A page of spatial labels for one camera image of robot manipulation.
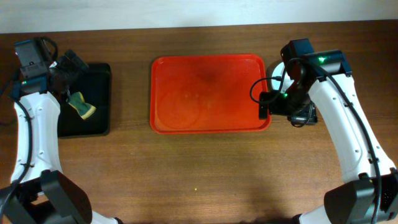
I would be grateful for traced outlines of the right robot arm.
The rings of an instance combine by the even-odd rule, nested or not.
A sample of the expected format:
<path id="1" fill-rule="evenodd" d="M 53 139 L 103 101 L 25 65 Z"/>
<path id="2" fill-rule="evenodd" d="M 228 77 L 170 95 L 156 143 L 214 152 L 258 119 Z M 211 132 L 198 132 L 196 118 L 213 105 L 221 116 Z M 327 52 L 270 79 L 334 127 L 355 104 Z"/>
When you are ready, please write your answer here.
<path id="1" fill-rule="evenodd" d="M 358 100 L 351 67 L 340 50 L 314 51 L 308 39 L 281 51 L 272 90 L 255 99 L 259 118 L 285 116 L 292 126 L 321 116 L 340 161 L 343 184 L 294 223 L 377 223 L 397 216 L 397 167 L 375 137 Z"/>

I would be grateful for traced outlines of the light blue plate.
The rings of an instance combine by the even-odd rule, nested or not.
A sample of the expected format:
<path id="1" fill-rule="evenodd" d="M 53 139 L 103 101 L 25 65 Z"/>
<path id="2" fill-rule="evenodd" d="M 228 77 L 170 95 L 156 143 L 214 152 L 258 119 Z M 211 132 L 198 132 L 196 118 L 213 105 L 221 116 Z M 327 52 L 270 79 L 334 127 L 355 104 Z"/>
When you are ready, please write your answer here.
<path id="1" fill-rule="evenodd" d="M 272 77 L 277 77 L 277 78 L 281 78 L 282 77 L 282 72 L 284 70 L 284 63 L 281 62 L 279 63 L 273 70 L 272 70 Z M 282 84 L 282 88 L 281 88 L 281 93 L 285 93 L 287 91 L 287 89 L 291 86 L 291 84 L 293 84 L 293 80 L 287 75 L 287 73 L 284 73 L 285 77 L 284 77 L 284 81 Z M 280 88 L 280 84 L 281 81 L 278 80 L 272 80 L 271 81 L 271 87 L 273 90 L 278 90 Z"/>

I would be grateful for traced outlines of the green and yellow sponge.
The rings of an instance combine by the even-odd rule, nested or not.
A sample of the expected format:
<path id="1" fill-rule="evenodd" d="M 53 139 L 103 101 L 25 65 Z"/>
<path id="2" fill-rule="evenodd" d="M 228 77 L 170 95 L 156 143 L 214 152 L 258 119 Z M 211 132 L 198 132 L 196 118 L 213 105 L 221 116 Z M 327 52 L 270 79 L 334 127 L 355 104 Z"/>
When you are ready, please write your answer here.
<path id="1" fill-rule="evenodd" d="M 89 118 L 96 111 L 96 107 L 87 103 L 79 91 L 70 95 L 68 104 L 76 110 L 83 120 Z"/>

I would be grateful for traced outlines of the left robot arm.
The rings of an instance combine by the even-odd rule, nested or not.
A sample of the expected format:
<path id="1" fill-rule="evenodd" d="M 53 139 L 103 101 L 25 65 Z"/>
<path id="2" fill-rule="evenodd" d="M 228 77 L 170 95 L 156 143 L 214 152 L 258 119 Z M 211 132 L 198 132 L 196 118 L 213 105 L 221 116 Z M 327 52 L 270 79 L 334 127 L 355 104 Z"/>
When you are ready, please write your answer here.
<path id="1" fill-rule="evenodd" d="M 109 133 L 111 69 L 59 54 L 48 37 L 15 44 L 19 68 L 6 83 L 17 115 L 17 156 L 1 190 L 1 218 L 11 223 L 119 223 L 92 209 L 63 174 L 59 138 Z"/>

